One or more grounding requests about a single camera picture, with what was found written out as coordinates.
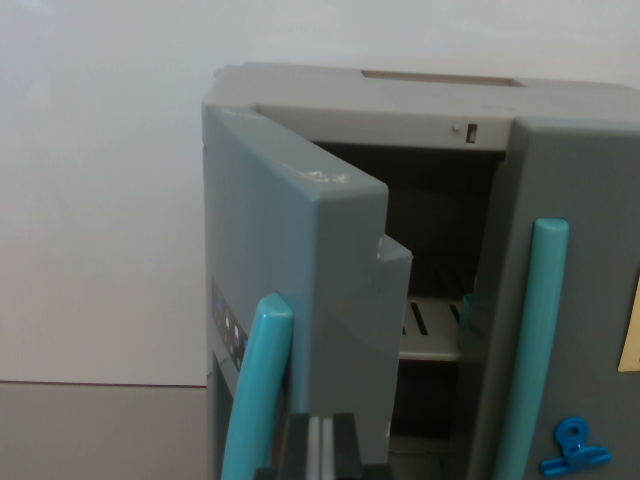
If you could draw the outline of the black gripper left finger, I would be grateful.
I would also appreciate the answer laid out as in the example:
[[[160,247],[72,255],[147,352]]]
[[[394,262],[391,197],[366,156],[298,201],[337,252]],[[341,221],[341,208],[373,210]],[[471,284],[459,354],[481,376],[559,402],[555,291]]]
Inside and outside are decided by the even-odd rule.
[[[318,480],[321,475],[321,422],[308,414],[289,417],[280,463],[258,468],[255,480]]]

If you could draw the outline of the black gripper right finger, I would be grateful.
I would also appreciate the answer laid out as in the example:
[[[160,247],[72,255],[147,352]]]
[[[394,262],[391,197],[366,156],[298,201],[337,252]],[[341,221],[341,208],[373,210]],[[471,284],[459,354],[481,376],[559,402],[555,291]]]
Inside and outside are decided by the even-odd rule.
[[[364,464],[361,460],[355,417],[334,414],[322,422],[322,478],[329,480],[392,480],[387,463]]]

